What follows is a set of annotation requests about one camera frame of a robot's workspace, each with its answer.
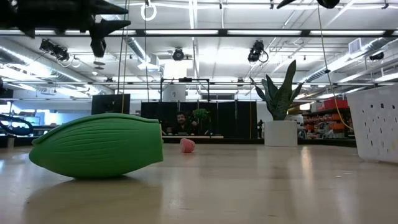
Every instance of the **shelf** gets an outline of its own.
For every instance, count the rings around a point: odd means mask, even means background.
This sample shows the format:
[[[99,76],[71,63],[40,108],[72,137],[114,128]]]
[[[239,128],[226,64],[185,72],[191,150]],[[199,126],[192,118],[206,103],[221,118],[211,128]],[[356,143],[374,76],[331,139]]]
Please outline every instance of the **shelf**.
[[[340,110],[340,113],[349,112],[349,108],[341,108],[339,110]],[[332,114],[332,113],[337,113],[337,109],[330,109],[330,110],[306,113],[306,114],[303,114],[303,116],[315,116],[315,115],[324,115],[324,114]]]

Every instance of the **green ribbed object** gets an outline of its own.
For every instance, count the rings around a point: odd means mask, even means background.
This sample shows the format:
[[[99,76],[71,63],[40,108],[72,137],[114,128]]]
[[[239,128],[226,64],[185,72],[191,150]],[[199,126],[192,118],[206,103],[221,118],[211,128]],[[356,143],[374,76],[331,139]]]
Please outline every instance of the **green ribbed object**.
[[[33,140],[29,159],[57,174],[106,178],[163,161],[158,120],[97,114],[65,123]]]

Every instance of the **white laundry basket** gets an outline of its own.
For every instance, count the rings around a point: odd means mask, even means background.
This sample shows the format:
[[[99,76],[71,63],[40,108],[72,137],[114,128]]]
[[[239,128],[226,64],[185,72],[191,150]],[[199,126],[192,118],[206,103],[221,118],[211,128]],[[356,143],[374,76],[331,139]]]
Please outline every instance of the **white laundry basket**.
[[[398,163],[398,85],[359,91],[347,99],[360,158]]]

